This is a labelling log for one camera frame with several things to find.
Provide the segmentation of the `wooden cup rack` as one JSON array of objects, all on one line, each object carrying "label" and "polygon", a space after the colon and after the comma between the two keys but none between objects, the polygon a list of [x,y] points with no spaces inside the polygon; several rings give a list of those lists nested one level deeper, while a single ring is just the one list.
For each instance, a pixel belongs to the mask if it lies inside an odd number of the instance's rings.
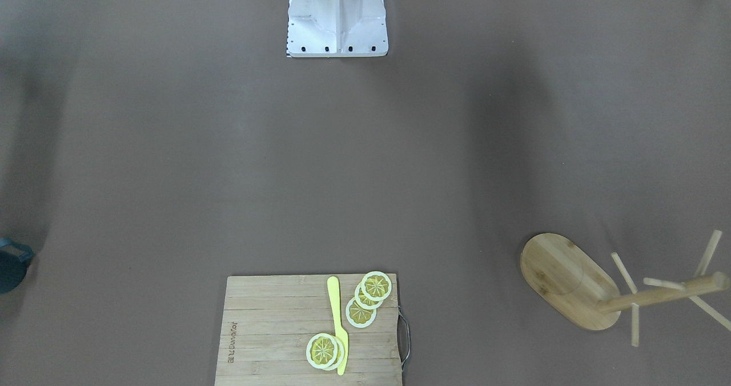
[{"label": "wooden cup rack", "polygon": [[694,275],[683,282],[655,278],[643,279],[647,290],[638,289],[618,253],[611,257],[624,279],[629,294],[622,295],[618,285],[585,251],[564,235],[537,234],[520,253],[520,272],[525,282],[552,308],[576,326],[587,331],[605,331],[630,313],[630,343],[640,344],[640,308],[679,300],[694,305],[729,328],[729,319],[702,299],[703,295],[729,289],[729,276],[708,272],[708,266],[722,238],[714,230]]}]

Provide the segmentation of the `yellow plastic knife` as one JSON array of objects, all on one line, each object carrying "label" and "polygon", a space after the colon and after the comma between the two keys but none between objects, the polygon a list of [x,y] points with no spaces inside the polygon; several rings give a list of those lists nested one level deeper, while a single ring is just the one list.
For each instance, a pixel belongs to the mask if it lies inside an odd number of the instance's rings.
[{"label": "yellow plastic knife", "polygon": [[338,365],[336,371],[339,376],[343,376],[346,371],[348,358],[349,358],[349,334],[344,329],[342,323],[342,303],[340,300],[340,281],[337,276],[330,276],[327,278],[327,294],[331,303],[332,321],[334,322],[334,331],[337,339],[344,345],[343,360]]}]

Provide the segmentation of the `lemon slice stack top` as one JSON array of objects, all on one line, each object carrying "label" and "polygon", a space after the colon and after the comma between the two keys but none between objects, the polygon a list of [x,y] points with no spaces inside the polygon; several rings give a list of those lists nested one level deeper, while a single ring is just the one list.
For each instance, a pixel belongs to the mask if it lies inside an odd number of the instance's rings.
[{"label": "lemon slice stack top", "polygon": [[391,295],[392,287],[391,278],[381,271],[368,272],[360,282],[363,295],[373,302],[387,299]]}]

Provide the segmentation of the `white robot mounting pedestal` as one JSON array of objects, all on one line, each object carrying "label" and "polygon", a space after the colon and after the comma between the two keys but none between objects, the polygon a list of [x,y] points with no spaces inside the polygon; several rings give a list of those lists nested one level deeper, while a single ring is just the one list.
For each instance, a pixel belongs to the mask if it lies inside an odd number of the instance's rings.
[{"label": "white robot mounting pedestal", "polygon": [[385,0],[289,0],[286,55],[367,58],[389,52]]}]

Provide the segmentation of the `lemon slice stack middle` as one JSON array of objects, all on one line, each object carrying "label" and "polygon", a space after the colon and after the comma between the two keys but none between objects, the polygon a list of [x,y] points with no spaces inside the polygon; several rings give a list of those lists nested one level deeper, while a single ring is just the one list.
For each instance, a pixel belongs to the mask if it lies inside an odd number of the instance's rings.
[{"label": "lemon slice stack middle", "polygon": [[366,310],[375,310],[375,309],[379,308],[382,305],[382,303],[384,302],[384,300],[375,301],[375,300],[371,300],[370,298],[366,297],[365,292],[363,292],[363,290],[362,290],[361,284],[358,284],[357,287],[355,288],[354,298],[355,298],[355,303],[358,306],[360,306],[361,308],[366,309]]}]

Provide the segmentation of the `lemon slice under front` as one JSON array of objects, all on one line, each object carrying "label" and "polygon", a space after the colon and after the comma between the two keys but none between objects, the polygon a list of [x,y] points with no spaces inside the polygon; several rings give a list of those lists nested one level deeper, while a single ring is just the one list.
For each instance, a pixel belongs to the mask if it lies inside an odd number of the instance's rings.
[{"label": "lemon slice under front", "polygon": [[323,368],[324,371],[336,370],[337,368],[339,368],[339,365],[342,364],[342,362],[345,358],[346,348],[345,348],[344,343],[337,336],[334,336],[333,338],[336,342],[336,351],[337,351],[336,360],[334,360],[334,362],[331,365]]}]

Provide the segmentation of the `bamboo cutting board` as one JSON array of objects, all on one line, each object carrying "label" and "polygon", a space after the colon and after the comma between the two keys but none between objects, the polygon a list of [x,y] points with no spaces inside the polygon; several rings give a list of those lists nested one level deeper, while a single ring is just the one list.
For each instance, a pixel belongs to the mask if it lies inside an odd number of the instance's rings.
[{"label": "bamboo cutting board", "polygon": [[397,276],[368,328],[353,328],[346,305],[364,274],[339,274],[342,323],[349,334],[345,374],[312,367],[306,347],[319,332],[336,336],[324,275],[231,276],[224,296],[216,385],[402,385],[409,326]]}]

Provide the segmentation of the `dark teal cup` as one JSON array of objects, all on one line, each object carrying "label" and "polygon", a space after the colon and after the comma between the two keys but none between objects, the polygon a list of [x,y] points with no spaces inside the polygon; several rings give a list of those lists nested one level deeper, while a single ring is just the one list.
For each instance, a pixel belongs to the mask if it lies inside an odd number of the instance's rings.
[{"label": "dark teal cup", "polygon": [[1,294],[5,294],[23,282],[35,253],[10,238],[1,238],[1,249]]}]

